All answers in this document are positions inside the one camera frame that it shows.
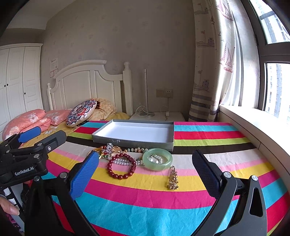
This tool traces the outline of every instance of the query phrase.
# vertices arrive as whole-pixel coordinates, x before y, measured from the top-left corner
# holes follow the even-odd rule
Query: white headboard
[[[117,112],[133,114],[132,76],[129,62],[125,62],[123,74],[110,75],[104,60],[86,60],[73,63],[60,70],[53,78],[54,88],[47,84],[47,95],[51,110],[74,108],[90,98],[104,98],[113,103]],[[121,81],[124,92],[121,93]]]

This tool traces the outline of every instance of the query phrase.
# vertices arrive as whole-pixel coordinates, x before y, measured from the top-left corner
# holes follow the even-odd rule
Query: window frame
[[[241,0],[241,2],[250,19],[258,48],[260,63],[260,88],[257,108],[259,110],[265,111],[268,85],[267,63],[290,64],[290,42],[267,44],[263,26],[252,3],[250,0]],[[263,2],[272,8],[273,12],[277,15],[287,32],[290,34],[290,21],[287,19],[287,17],[276,7],[275,3],[271,0],[263,0]]]

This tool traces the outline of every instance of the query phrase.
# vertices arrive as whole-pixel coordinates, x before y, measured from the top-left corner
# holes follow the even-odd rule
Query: human hand
[[[19,215],[19,210],[5,197],[0,196],[0,205],[4,212],[10,215]]]

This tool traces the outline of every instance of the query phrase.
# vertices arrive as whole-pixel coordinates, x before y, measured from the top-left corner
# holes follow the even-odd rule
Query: white wardrobe
[[[43,109],[39,62],[42,44],[0,47],[0,140],[6,124],[30,110]]]

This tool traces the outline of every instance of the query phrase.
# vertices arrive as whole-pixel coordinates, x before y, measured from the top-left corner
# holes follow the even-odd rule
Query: colorful striped cloth
[[[70,134],[65,144],[49,154],[49,173],[44,178],[69,171],[93,147],[99,147],[101,144],[94,143],[91,134],[104,124],[88,122]],[[166,187],[169,170],[150,171],[138,166],[132,177],[115,180],[107,173],[107,160],[102,159],[76,201],[100,235],[191,235],[215,202],[192,165],[191,153],[197,148],[222,171],[239,178],[253,174],[259,177],[270,235],[288,211],[290,195],[267,159],[228,123],[174,123],[173,165],[179,174],[176,191]],[[131,155],[137,158],[142,154]],[[113,170],[124,174],[128,167],[113,165]],[[56,197],[54,201],[64,227],[71,230]],[[227,227],[237,201],[235,196],[219,231]]]

